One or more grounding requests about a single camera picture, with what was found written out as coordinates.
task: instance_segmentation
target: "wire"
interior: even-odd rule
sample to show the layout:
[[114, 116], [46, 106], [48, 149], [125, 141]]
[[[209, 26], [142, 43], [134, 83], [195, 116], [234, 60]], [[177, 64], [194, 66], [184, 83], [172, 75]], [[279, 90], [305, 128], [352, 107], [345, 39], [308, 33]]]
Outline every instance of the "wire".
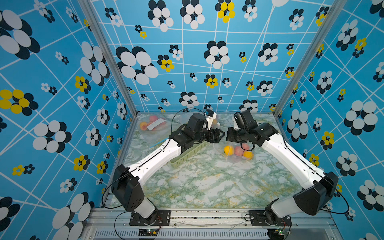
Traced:
[[333, 213], [333, 214], [345, 214], [345, 213], [347, 213], [348, 211], [349, 211], [349, 204], [348, 204], [348, 201], [347, 201], [347, 199], [345, 199], [345, 197], [339, 192], [339, 190], [337, 190], [337, 188], [335, 188], [334, 186], [333, 186], [333, 184], [331, 184], [327, 179], [325, 179], [323, 176], [321, 176], [320, 174], [318, 174], [315, 170], [313, 170], [305, 161], [303, 161], [300, 157], [298, 157], [288, 146], [287, 146], [287, 144], [286, 144], [286, 140], [285, 140], [285, 137], [284, 137], [284, 134], [281, 134], [281, 136], [283, 137], [283, 142], [284, 142], [284, 145], [285, 145], [285, 147], [289, 150], [289, 151], [291, 151], [292, 153], [293, 153], [293, 155], [295, 155], [300, 161], [302, 161], [309, 169], [311, 169], [314, 173], [316, 173], [319, 177], [321, 177], [322, 179], [324, 179], [327, 183], [329, 183], [331, 186], [332, 186], [332, 188], [334, 188], [339, 194], [340, 194], [340, 196], [344, 199], [344, 201], [345, 201], [345, 203], [347, 204], [347, 210], [345, 211], [345, 212], [332, 212], [332, 211], [328, 211], [328, 210], [323, 210], [323, 209], [321, 209], [321, 210], [323, 210], [323, 211], [325, 211], [325, 212], [331, 212], [331, 213]]
[[[179, 112], [181, 112], [181, 111], [183, 111], [183, 110], [187, 110], [187, 109], [196, 109], [196, 110], [199, 110], [200, 112], [202, 112], [202, 113], [204, 114], [204, 112], [201, 111], [201, 110], [198, 109], [198, 108], [184, 108], [184, 109], [181, 109], [180, 111], [178, 111], [177, 113], [175, 113], [175, 115], [174, 115], [173, 118], [172, 118], [172, 121], [171, 121], [171, 123], [170, 123], [170, 133], [171, 133], [171, 134], [172, 134], [173, 119], [175, 118], [175, 116], [176, 116]], [[165, 148], [168, 146], [169, 142], [170, 142], [170, 141], [167, 142], [167, 144], [164, 146], [163, 149], [165, 149]]]
[[118, 232], [116, 231], [116, 220], [118, 219], [118, 217], [119, 217], [121, 214], [124, 214], [124, 213], [126, 213], [126, 212], [122, 212], [122, 213], [120, 213], [120, 214], [115, 218], [115, 223], [113, 224], [113, 228], [115, 229], [115, 233], [116, 233], [116, 235], [117, 235], [120, 239], [122, 239], [122, 240], [128, 240], [128, 239], [124, 239], [124, 238], [122, 238], [121, 236], [119, 236]]
[[[171, 133], [172, 133], [172, 124], [173, 124], [173, 120], [174, 120], [175, 116], [176, 116], [179, 112], [181, 112], [181, 111], [183, 111], [183, 110], [186, 110], [186, 109], [196, 109], [196, 110], [199, 110], [200, 112], [204, 113], [203, 111], [201, 111], [201, 110], [198, 109], [198, 108], [184, 108], [184, 109], [181, 109], [181, 110], [178, 111], [178, 112], [173, 116], [173, 118], [172, 118], [172, 121], [171, 121], [171, 124], [170, 124], [170, 132], [171, 132]], [[167, 142], [167, 144], [164, 146], [163, 149], [165, 149], [165, 148], [167, 147], [168, 144], [169, 144], [169, 141]], [[152, 156], [152, 157], [151, 157], [150, 159], [148, 159], [147, 161], [143, 162], [139, 167], [142, 167], [145, 163], [147, 163], [149, 160], [151, 160], [152, 158], [154, 158], [157, 154], [155, 154], [154, 156]], [[130, 171], [129, 173], [127, 173], [126, 175], [123, 175], [123, 176], [119, 177], [119, 178], [116, 179], [113, 183], [111, 183], [109, 186], [107, 186], [107, 187], [105, 188], [105, 191], [104, 191], [103, 195], [101, 196], [101, 204], [103, 205], [104, 208], [106, 208], [106, 209], [115, 209], [115, 208], [118, 208], [118, 207], [121, 207], [121, 206], [122, 206], [122, 205], [119, 205], [119, 206], [117, 206], [117, 207], [107, 207], [107, 206], [105, 206], [105, 203], [103, 202], [104, 194], [107, 192], [107, 189], [110, 188], [115, 182], [117, 182], [119, 179], [121, 179], [121, 178], [127, 176], [128, 174], [132, 173], [132, 172], [135, 171], [135, 170], [136, 170], [136, 168], [133, 169], [132, 171]]]
[[157, 234], [159, 234], [159, 230], [161, 229], [161, 225], [163, 223], [163, 220], [161, 219], [160, 216], [157, 216], [156, 218], [159, 220], [159, 224], [160, 224], [159, 228], [156, 230]]
[[115, 209], [115, 208], [118, 208], [118, 207], [121, 207], [121, 206], [122, 206], [122, 205], [117, 206], [117, 207], [107, 207], [107, 206], [105, 206], [105, 203], [103, 202], [104, 194], [107, 192], [107, 189], [110, 188], [110, 187], [112, 186], [112, 184], [114, 184], [115, 182], [117, 182], [118, 180], [120, 180], [121, 178], [127, 176], [128, 174], [130, 174], [131, 172], [133, 172], [133, 171], [135, 171], [135, 170], [136, 170], [136, 168], [133, 169], [132, 171], [130, 171], [129, 173], [127, 173], [127, 174], [125, 174], [125, 175], [119, 177], [118, 179], [116, 179], [115, 181], [113, 181], [109, 186], [107, 186], [107, 187], [105, 188], [105, 191], [104, 191], [103, 195], [101, 196], [101, 204], [103, 205], [104, 208], [106, 208], [106, 209]]
[[248, 152], [252, 152], [255, 149], [255, 145], [253, 143], [252, 143], [252, 145], [253, 145], [253, 147], [252, 147], [251, 150], [246, 150], [246, 149], [243, 148], [243, 143], [242, 142], [240, 143], [241, 149], [243, 149], [244, 151], [248, 151]]
[[244, 217], [243, 217], [243, 219], [244, 219], [245, 221], [247, 221], [247, 222], [252, 222], [252, 220], [247, 220], [247, 219], [245, 218], [245, 216], [247, 216], [247, 215], [251, 216], [250, 214], [245, 214]]
[[288, 237], [290, 231], [291, 231], [291, 226], [289, 226], [289, 230], [288, 230], [287, 236], [285, 236], [285, 239], [284, 239], [284, 240], [287, 239], [287, 237]]

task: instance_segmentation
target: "label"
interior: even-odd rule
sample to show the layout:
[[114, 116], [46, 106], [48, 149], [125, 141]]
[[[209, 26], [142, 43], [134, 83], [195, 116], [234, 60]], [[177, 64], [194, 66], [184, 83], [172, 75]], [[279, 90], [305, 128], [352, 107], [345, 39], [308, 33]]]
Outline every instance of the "label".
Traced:
[[159, 125], [159, 124], [162, 123], [162, 122], [165, 122], [165, 120], [162, 119], [162, 118], [159, 118], [158, 120], [156, 120], [156, 121], [154, 121], [153, 123], [149, 124], [149, 125], [147, 126], [147, 129], [148, 129], [149, 131], [151, 131], [152, 129], [154, 129], [157, 125]]

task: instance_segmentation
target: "marble tabletop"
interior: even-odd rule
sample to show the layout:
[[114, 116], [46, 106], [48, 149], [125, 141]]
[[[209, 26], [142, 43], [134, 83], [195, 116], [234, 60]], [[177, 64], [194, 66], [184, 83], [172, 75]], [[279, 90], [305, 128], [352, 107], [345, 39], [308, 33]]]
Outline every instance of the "marble tabletop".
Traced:
[[[191, 113], [180, 113], [175, 126], [187, 121]], [[174, 114], [162, 114], [171, 120]], [[223, 127], [233, 126], [233, 114], [218, 114]], [[257, 122], [268, 122], [278, 129], [272, 114], [253, 114]], [[148, 114], [140, 114], [140, 119]], [[145, 157], [159, 145], [151, 147], [147, 136], [137, 130], [124, 164]], [[143, 187], [158, 208], [264, 208], [276, 198], [301, 190], [295, 177], [276, 158], [256, 146], [251, 160], [229, 161], [208, 144], [174, 169], [170, 163], [158, 170]], [[118, 205], [115, 197], [111, 206]]]

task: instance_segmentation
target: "blue patterned wall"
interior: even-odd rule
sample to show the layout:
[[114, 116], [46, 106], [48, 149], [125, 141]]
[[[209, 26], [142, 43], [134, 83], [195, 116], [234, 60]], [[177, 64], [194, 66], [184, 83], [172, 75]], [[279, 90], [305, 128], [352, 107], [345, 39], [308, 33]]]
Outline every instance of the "blue patterned wall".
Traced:
[[131, 116], [77, 1], [0, 10], [0, 239], [77, 239]]
[[[290, 143], [339, 176], [344, 239], [383, 239], [384, 2], [349, 0], [278, 115]], [[326, 207], [346, 211], [335, 194]]]
[[91, 3], [139, 111], [271, 112], [333, 0]]

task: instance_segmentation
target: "plastic bag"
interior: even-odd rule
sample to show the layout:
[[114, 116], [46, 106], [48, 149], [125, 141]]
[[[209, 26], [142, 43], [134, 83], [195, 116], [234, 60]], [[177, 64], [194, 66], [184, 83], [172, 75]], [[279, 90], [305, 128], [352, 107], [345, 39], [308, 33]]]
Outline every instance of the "plastic bag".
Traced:
[[[225, 134], [228, 132], [227, 127], [221, 127], [221, 130], [224, 131]], [[243, 150], [240, 143], [237, 142], [228, 142], [222, 139], [219, 143], [214, 143], [213, 147], [216, 152], [223, 155], [227, 161], [232, 163], [251, 160], [253, 158], [253, 152]], [[243, 148], [250, 150], [250, 145], [243, 143]]]
[[[171, 121], [162, 114], [146, 114], [139, 118], [139, 132], [150, 147], [164, 141], [170, 135]], [[173, 122], [173, 130], [180, 124]]]

